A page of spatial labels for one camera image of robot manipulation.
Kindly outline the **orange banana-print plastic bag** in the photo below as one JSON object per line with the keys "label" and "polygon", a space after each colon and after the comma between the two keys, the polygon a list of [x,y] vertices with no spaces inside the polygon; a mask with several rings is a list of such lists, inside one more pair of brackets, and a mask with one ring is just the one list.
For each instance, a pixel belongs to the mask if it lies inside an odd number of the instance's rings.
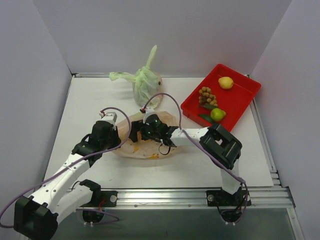
{"label": "orange banana-print plastic bag", "polygon": [[[172,114],[167,111],[156,111],[159,119],[167,124],[168,126],[178,126],[179,120]],[[143,119],[142,113],[135,113],[129,116],[129,120],[131,123],[133,121],[139,121]],[[118,136],[123,141],[129,131],[129,125],[127,120],[122,120],[116,124],[118,130]],[[124,158],[133,158],[133,159],[161,159],[167,158],[169,156],[175,155],[181,152],[184,147],[178,146],[171,148],[170,152],[167,155],[165,154],[169,147],[161,146],[161,143],[151,141],[151,140],[142,140],[141,134],[137,134],[138,142],[133,142],[131,139],[128,139],[124,145],[120,148],[113,151],[114,154]]]}

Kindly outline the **longan bunch brown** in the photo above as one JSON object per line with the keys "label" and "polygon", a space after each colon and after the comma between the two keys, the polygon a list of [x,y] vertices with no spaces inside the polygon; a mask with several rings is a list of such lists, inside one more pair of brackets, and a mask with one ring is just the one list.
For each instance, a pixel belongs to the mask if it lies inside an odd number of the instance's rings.
{"label": "longan bunch brown", "polygon": [[212,94],[212,90],[209,87],[203,86],[199,91],[198,105],[204,106],[206,104],[212,105],[214,107],[218,106],[217,98]]}

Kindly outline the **green round fruit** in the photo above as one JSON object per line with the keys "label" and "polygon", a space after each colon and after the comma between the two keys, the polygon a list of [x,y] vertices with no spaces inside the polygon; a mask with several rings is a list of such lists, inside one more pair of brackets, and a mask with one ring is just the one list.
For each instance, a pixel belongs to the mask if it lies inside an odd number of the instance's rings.
{"label": "green round fruit", "polygon": [[226,112],[220,108],[214,108],[210,112],[210,117],[214,122],[220,122],[226,115]]}

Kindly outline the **yellow pear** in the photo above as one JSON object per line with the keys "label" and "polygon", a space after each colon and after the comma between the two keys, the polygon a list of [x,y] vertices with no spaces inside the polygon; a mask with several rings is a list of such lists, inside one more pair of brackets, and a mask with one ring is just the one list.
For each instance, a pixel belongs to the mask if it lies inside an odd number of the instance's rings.
{"label": "yellow pear", "polygon": [[234,81],[231,77],[223,76],[218,79],[218,84],[222,89],[229,90],[233,87]]}

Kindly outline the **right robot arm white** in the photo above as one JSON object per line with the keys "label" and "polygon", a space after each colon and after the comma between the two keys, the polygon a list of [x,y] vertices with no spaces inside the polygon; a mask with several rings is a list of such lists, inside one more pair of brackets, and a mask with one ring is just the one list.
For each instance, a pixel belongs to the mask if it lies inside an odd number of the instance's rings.
{"label": "right robot arm white", "polygon": [[239,177],[237,160],[242,144],[221,124],[214,123],[203,128],[169,126],[155,113],[131,123],[129,138],[136,143],[138,134],[143,141],[151,140],[166,147],[195,146],[204,152],[220,168],[222,200],[232,205],[240,198],[238,189],[244,180]]}

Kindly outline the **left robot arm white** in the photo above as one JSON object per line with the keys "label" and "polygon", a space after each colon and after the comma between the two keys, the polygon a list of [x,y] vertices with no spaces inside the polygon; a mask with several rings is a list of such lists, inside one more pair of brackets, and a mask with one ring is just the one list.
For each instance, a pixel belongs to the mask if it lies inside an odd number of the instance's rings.
{"label": "left robot arm white", "polygon": [[54,176],[29,197],[21,196],[15,202],[14,230],[32,240],[50,240],[59,223],[77,208],[98,205],[103,200],[99,184],[85,179],[71,192],[68,189],[102,157],[104,150],[120,143],[115,119],[98,120]]}

